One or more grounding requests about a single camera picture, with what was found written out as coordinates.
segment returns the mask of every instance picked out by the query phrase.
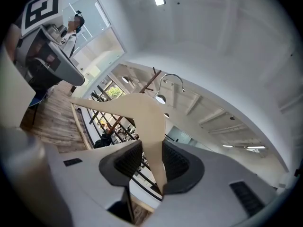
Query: glass wall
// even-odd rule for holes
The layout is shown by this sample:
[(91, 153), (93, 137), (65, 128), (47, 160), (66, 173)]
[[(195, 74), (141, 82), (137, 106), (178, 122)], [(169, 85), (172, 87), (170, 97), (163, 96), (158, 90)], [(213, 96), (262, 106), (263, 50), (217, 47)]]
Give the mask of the glass wall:
[(85, 24), (77, 34), (75, 53), (88, 41), (100, 34), (110, 23), (97, 0), (63, 0), (63, 24), (68, 25), (76, 11), (82, 12)]

